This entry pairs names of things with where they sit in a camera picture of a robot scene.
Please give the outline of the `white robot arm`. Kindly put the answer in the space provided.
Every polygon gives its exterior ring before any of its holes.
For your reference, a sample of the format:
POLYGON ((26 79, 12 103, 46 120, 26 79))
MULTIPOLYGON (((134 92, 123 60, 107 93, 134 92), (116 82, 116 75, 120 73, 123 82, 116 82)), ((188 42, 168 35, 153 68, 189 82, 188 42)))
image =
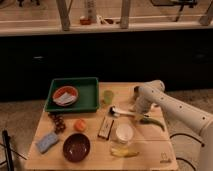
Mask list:
POLYGON ((203 140, 197 171, 213 171, 213 114, 166 95, 164 91, 165 85, 161 80, 143 82, 136 86, 136 112, 145 114, 155 103, 173 114, 203 140))

